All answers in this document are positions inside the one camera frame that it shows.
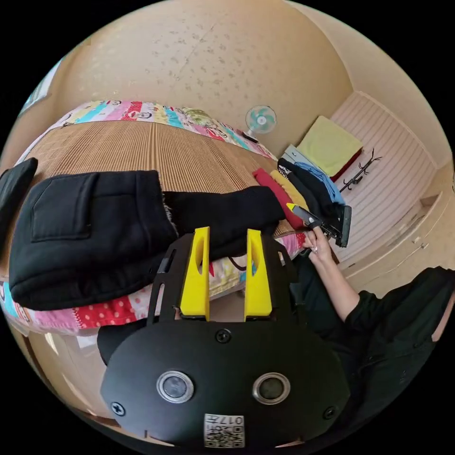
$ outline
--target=hand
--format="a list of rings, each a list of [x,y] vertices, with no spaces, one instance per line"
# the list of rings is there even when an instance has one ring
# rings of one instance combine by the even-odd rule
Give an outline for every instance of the hand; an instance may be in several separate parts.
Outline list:
[[[333,261],[332,249],[320,227],[315,227],[312,231],[305,232],[303,246],[312,249],[309,259],[313,264],[324,264]]]

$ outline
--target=yellow towel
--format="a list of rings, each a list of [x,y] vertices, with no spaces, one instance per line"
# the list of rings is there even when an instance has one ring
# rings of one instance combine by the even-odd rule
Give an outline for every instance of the yellow towel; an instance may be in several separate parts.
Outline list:
[[[362,148],[362,142],[320,115],[296,148],[329,177],[333,177]]]
[[[294,204],[299,205],[309,212],[305,198],[297,191],[297,188],[278,171],[270,172],[270,176],[286,191]]]

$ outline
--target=bamboo mat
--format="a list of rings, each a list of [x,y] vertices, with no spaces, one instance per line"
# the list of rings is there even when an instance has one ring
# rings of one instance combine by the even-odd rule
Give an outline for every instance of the bamboo mat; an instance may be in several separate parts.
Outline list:
[[[38,159],[33,184],[59,174],[158,170],[163,191],[229,193],[257,185],[252,172],[276,162],[248,150],[169,125],[134,121],[81,123],[49,131],[27,158]],[[0,257],[8,281],[17,214]],[[293,232],[281,221],[275,236]]]

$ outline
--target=black clothing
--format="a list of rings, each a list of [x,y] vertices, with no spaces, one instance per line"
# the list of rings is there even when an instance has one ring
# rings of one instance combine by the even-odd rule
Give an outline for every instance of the black clothing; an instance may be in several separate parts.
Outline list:
[[[323,218],[335,226],[336,224],[334,223],[336,223],[336,220],[339,218],[341,213],[339,207],[340,204],[332,201],[325,184],[321,182],[321,180],[319,180],[317,177],[315,177],[311,172],[308,172],[305,169],[302,169],[301,167],[298,167],[289,161],[286,161],[284,158],[280,158],[278,160],[278,166],[282,166],[291,171],[294,176],[297,177],[305,185],[305,187],[311,191],[319,203]]]
[[[210,226],[211,261],[244,255],[248,229],[273,235],[286,218],[273,191],[264,186],[227,194],[166,191],[164,200],[180,236]]]
[[[7,169],[0,176],[0,253],[3,249],[9,225],[35,176],[38,160],[30,158]]]
[[[272,234],[284,218],[265,187],[163,195],[157,171],[59,175],[34,186],[22,206],[11,296],[33,310],[122,297],[153,281],[178,235],[210,226],[214,260],[245,254],[248,228]]]
[[[455,291],[455,271],[428,268],[382,299],[361,291],[343,323],[308,258],[299,257],[309,327],[340,357],[351,400],[334,425],[356,425],[386,408],[407,387],[435,347],[431,336]]]
[[[303,196],[310,212],[318,218],[324,218],[321,206],[311,190],[307,188],[293,172],[289,172],[287,178],[294,185],[295,189]]]
[[[176,239],[156,171],[44,180],[30,190],[18,217],[11,296],[34,310],[121,297],[152,282]]]

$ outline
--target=screw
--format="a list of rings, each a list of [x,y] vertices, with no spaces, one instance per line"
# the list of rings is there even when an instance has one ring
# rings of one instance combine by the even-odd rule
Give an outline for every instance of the screw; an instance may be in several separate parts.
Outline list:
[[[111,403],[110,408],[114,414],[119,417],[123,417],[125,415],[125,408],[120,404],[114,401]]]
[[[231,333],[229,330],[226,330],[225,328],[222,328],[219,330],[216,335],[215,339],[222,344],[228,343],[231,340]]]
[[[335,406],[330,406],[329,408],[327,408],[325,411],[324,411],[324,414],[322,414],[322,417],[325,419],[325,420],[330,420],[332,419],[333,417],[335,417],[335,414],[337,413],[337,409]]]

